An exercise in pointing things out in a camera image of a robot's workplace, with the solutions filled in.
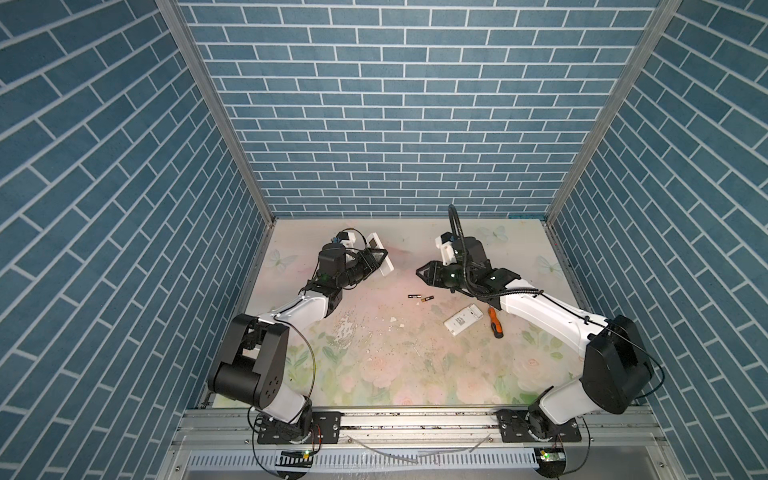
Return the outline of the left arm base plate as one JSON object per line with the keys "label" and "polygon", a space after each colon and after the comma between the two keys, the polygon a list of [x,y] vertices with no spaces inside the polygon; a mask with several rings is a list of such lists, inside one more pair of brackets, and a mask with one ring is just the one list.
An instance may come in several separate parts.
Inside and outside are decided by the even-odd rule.
{"label": "left arm base plate", "polygon": [[294,424],[288,424],[269,416],[255,419],[257,443],[260,445],[308,444],[317,434],[316,443],[337,444],[342,413],[339,411],[313,411],[303,413]]}

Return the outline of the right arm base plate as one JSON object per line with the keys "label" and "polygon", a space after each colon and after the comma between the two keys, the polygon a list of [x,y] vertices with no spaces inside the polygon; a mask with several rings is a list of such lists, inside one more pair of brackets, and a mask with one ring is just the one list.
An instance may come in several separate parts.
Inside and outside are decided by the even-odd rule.
{"label": "right arm base plate", "polygon": [[495,412],[495,416],[504,443],[543,443],[555,440],[563,443],[578,443],[582,441],[575,419],[557,425],[542,413],[527,409],[500,409]]}

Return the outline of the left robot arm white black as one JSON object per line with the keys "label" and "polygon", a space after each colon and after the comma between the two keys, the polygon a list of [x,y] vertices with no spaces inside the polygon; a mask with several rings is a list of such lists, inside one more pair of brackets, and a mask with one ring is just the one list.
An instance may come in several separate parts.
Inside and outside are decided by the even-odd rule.
{"label": "left robot arm white black", "polygon": [[358,249],[354,243],[360,236],[355,229],[345,229],[325,244],[312,278],[295,299],[256,316],[240,314],[231,320],[207,376],[210,391],[284,424],[309,428],[310,396],[283,383],[289,337],[302,336],[309,325],[333,313],[344,291],[377,271],[386,276],[394,270],[379,236],[368,235]]}

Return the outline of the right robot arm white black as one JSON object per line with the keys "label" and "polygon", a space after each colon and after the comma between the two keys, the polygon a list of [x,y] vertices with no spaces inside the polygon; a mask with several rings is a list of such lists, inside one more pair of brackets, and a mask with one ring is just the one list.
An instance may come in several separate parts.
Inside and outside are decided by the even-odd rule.
{"label": "right robot arm white black", "polygon": [[436,239],[439,260],[416,270],[425,284],[523,318],[577,351],[582,372],[546,389],[528,407],[527,421],[542,438],[572,418],[594,411],[622,414],[653,377],[636,323],[581,310],[553,298],[506,268],[494,268],[480,241],[451,233]]}

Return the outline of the orange black screwdriver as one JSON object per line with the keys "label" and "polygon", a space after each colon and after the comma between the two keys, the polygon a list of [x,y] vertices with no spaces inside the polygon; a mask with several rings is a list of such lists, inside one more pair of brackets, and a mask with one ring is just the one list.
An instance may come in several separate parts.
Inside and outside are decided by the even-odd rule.
{"label": "orange black screwdriver", "polygon": [[490,326],[491,330],[493,332],[493,335],[496,339],[501,339],[504,337],[504,331],[503,327],[501,325],[501,322],[498,319],[497,310],[493,307],[490,307],[488,309],[488,315],[490,319]]}

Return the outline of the white remote control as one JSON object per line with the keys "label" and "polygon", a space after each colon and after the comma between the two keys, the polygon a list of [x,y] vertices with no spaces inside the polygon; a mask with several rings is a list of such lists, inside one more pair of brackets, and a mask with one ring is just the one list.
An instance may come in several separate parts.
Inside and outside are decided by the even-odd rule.
{"label": "white remote control", "polygon": [[371,250],[374,259],[379,264],[378,272],[384,277],[391,274],[394,271],[394,266],[379,235],[376,232],[369,234],[366,239],[366,244]]}
{"label": "white remote control", "polygon": [[471,304],[447,319],[444,326],[453,336],[458,336],[482,318],[481,309],[477,305]]}

